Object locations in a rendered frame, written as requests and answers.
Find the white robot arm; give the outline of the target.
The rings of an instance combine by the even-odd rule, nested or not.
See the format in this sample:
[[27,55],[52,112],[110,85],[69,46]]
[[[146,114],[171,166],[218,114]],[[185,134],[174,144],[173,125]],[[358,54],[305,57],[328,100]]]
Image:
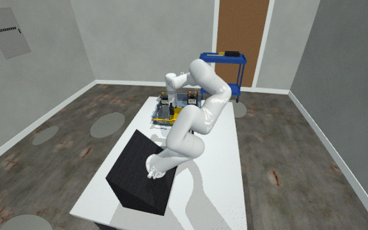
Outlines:
[[176,77],[176,74],[168,73],[165,76],[166,90],[169,95],[176,94],[177,89],[191,85],[200,86],[215,96],[207,98],[201,108],[187,105],[180,111],[167,135],[165,141],[167,149],[157,156],[150,155],[146,160],[148,178],[161,178],[173,167],[200,157],[205,149],[204,142],[188,131],[193,130],[202,135],[209,134],[222,109],[231,98],[232,91],[228,84],[215,74],[212,67],[204,63],[202,59],[196,59],[189,66],[189,74]]

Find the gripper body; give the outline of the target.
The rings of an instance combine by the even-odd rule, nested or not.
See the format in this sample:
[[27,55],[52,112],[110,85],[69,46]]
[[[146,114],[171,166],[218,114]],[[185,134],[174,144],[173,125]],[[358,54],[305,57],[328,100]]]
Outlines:
[[176,104],[178,102],[177,93],[174,95],[168,94],[168,102],[169,102],[169,107],[170,107],[170,103],[172,103],[173,107],[176,107]]

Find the yellow open bin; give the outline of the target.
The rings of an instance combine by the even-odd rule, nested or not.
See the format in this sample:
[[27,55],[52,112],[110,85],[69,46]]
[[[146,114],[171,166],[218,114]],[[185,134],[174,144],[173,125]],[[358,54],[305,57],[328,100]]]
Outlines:
[[[180,113],[180,111],[182,110],[183,108],[174,108],[174,115],[171,115],[170,116],[170,120],[176,120],[176,118],[178,117],[178,114]],[[173,125],[174,122],[170,121],[170,125]]]

